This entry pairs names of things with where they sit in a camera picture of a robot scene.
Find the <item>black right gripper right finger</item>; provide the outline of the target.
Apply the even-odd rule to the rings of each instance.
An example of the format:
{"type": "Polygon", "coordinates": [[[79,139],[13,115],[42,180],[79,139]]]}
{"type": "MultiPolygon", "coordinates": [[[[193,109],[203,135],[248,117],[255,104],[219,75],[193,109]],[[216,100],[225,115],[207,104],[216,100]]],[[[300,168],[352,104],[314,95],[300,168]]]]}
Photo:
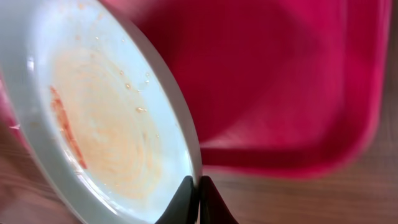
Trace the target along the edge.
{"type": "Polygon", "coordinates": [[[200,181],[200,224],[238,224],[209,176],[200,181]]]}

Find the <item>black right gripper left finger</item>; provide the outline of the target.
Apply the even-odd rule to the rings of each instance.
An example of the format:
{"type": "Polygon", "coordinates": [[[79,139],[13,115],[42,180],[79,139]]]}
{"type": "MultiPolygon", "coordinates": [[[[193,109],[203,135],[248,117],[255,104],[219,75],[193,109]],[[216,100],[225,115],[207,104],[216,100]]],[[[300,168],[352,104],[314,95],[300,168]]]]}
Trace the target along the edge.
{"type": "Polygon", "coordinates": [[[155,224],[195,224],[198,218],[198,192],[192,176],[186,176],[155,224]]]}

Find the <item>light blue plate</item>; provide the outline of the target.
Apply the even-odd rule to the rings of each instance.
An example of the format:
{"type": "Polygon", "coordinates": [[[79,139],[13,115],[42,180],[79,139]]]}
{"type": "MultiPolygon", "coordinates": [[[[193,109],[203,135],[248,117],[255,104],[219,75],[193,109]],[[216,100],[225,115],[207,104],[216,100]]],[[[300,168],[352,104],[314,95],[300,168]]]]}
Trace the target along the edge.
{"type": "Polygon", "coordinates": [[[44,176],[83,223],[156,223],[186,176],[193,120],[162,57],[99,1],[2,1],[1,81],[44,176]]]}

